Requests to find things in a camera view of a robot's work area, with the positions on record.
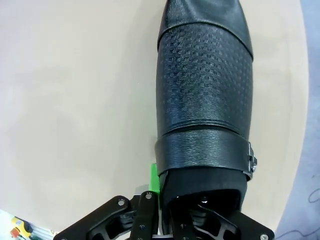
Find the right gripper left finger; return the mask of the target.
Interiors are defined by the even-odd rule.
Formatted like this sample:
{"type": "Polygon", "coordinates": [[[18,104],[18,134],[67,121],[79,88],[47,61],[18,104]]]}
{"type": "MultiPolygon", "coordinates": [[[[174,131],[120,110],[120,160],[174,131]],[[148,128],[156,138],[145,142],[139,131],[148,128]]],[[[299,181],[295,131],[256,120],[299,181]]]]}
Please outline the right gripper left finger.
{"type": "Polygon", "coordinates": [[[151,240],[158,234],[160,193],[157,165],[150,166],[148,190],[131,199],[118,195],[58,233],[55,240],[151,240]]]}

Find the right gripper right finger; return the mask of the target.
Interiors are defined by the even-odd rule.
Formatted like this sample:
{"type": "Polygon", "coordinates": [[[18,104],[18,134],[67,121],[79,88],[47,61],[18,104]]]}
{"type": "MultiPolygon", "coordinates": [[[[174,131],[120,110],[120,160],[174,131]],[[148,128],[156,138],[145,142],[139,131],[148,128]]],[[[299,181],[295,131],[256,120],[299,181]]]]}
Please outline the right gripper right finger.
{"type": "Polygon", "coordinates": [[[183,196],[169,205],[175,240],[273,240],[274,232],[217,195],[183,196]]]}

